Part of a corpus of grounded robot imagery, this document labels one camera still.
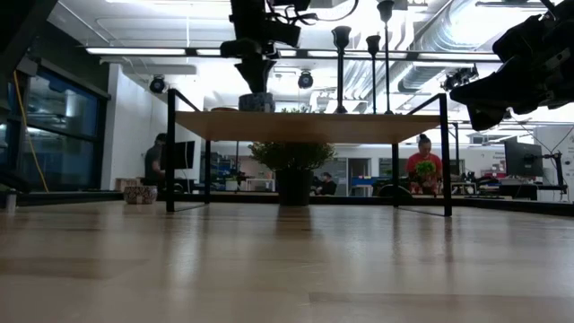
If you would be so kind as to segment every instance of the ceiling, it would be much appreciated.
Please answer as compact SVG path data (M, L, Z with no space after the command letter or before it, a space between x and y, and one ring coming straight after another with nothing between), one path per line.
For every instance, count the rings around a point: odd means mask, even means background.
M234 39L232 24L228 18L228 0L182 0L184 4L173 4L176 0L169 0L171 4L150 4L152 0L147 0L147 3L145 1L60 0L48 20L83 45L91 47L218 48L223 41ZM527 11L517 8L484 8L478 6L477 0L412 0L410 3L419 5L410 7L408 12L394 11L389 22L391 49L424 51L426 48L441 45L442 50L490 51L492 42L508 27L523 21L531 14L541 12L540 9ZM448 14L438 14L434 23L425 26L445 4L449 5L445 11ZM353 41L349 48L366 49L364 39L375 33L382 35L384 30L375 9L376 5L377 0L360 0L357 11L342 22L302 26L300 47L334 49L331 30L338 24L346 24L353 28ZM320 17L335 18L347 13L351 7L352 0L347 0L333 8L317 9L314 12ZM413 42L417 33L420 38ZM447 41L438 43L437 39L445 37L448 38ZM133 71L139 71L136 74L142 79L142 83L155 73L151 73L152 68L155 71L157 67L168 65L176 68L179 66L182 71L187 71L182 74L196 71L194 82L201 84L205 97L204 105L207 108L236 105L238 96L248 92L247 85L233 66L237 63L234 59L132 57L121 62L126 73L134 74ZM186 69L191 65L196 69ZM427 79L422 78L424 82L415 92L398 90L399 81L406 73L400 74L396 71L400 72L403 67L412 67L412 63L395 62L390 66L389 74L392 76L391 108L405 113L432 95L442 92L440 82L444 80L445 73L452 71L457 65L425 67L424 71L431 75ZM477 67L479 74L485 76L496 71L499 65L479 64ZM297 86L301 70L310 70L314 77L314 86L309 90L300 90ZM345 62L345 96L348 100L368 102L367 113L372 105L371 76L370 62ZM376 79L377 103L381 109L385 102L382 88L379 88L384 80L382 63L377 65ZM268 85L278 101L295 102L298 105L310 104L310 100L316 98L318 93L332 92L335 89L336 61L282 58L271 73ZM450 101L448 106L451 119L468 119L465 107L454 101ZM434 110L435 112L431 113L436 113L438 103L431 104L426 110Z

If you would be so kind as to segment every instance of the security camera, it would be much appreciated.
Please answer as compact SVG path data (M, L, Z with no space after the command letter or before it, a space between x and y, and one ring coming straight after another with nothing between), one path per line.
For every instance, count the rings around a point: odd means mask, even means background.
M303 71L301 72L301 76L299 76L299 81L297 82L300 89L308 89L313 86L313 76L311 76L310 71Z
M162 94L168 90L168 85L165 83L165 76L164 75L155 75L153 80L150 82L150 91Z

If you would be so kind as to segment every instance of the wooden tabletop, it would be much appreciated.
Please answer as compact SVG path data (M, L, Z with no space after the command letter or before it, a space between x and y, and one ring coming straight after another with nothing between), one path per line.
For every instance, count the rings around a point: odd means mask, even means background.
M176 122L205 140L398 144L439 125L439 116L177 111Z

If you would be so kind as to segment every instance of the black frame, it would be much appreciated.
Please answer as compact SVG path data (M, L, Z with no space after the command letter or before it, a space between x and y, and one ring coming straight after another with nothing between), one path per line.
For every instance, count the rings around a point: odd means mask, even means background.
M194 111L200 112L199 109L193 105L181 92L176 89L168 90L168 131L167 131L167 143L166 143L166 154L168 159L166 160L166 211L168 213L189 210L197 207L203 207L211 203L211 141L205 140L205 184L204 184L204 196L202 205L192 205L183 208L176 209L175 202L176 198L178 201L194 201L199 202L201 200L195 199L195 197L186 197L181 195L176 195L174 193L174 183L175 183L175 162L169 156L173 156L175 153L175 143L176 143L176 98L184 101L188 106L190 106ZM448 104L447 104L447 94L440 93L432 98L425 101L419 107L413 109L408 114L412 115L417 111L428 106L435 100L439 100L439 113L440 113L440 136L441 136L441 146L442 146L442 160L450 161L449 157L449 147L448 147ZM393 206L398 208L401 205L411 205L406 203L404 200L398 196L398 144L393 144L393 186L395 187L396 196L393 198ZM450 162L442 163L443 174L450 174ZM443 176L443 186L444 188L450 188L450 176ZM267 202L273 201L275 203L276 199L274 196L237 196L237 199L253 202ZM444 206L444 216L452 215L452 196L450 189L443 189L443 198L440 200ZM313 198L312 202L324 202L327 204L332 204L334 199L332 198ZM348 200L348 204L356 204L356 201L352 199Z
M50 74L57 77L67 83L70 83L74 87L89 93L94 96L97 100L97 123L95 135L82 135L74 132L66 131L65 129L51 127L45 123L34 121L33 119L27 118L27 126L34 127L40 130L48 131L54 134L63 135L73 139L78 139L82 141L87 141L93 144L93 166L90 175L90 183L88 185L78 186L78 185L50 185L48 183L48 188L50 191L78 191L88 188L100 188L101 185L101 171L103 165L103 150L104 150L104 137L106 132L106 107L110 96L102 95L101 91L95 92L92 88L93 86L86 86L84 83L79 83L77 80L70 80L66 76L61 75L58 71L53 71L52 69L46 68L43 64L38 66L38 72L44 74ZM28 113L28 103L30 100L30 83L31 77L36 75L28 75L23 72L18 72L20 86L23 87L24 92L22 95L22 104L24 106L24 111ZM8 124L13 127L12 133L8 138L8 151L7 151L7 161L5 167L8 170L18 171L20 168L20 163L22 162L22 143L25 142L26 135L24 124L22 121L22 112L20 107L16 107L15 112L10 112L6 116L6 126Z

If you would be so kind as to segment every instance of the woman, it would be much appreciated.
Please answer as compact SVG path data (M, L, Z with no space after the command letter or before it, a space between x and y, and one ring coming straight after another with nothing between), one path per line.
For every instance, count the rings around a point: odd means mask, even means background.
M422 134L419 136L419 152L409 157L406 162L406 171L409 173L411 180L411 193L414 194L433 194L439 193L439 179L442 178L442 161L439 156L431 153L432 143L428 136ZM432 162L435 172L420 176L416 172L416 165L419 162Z

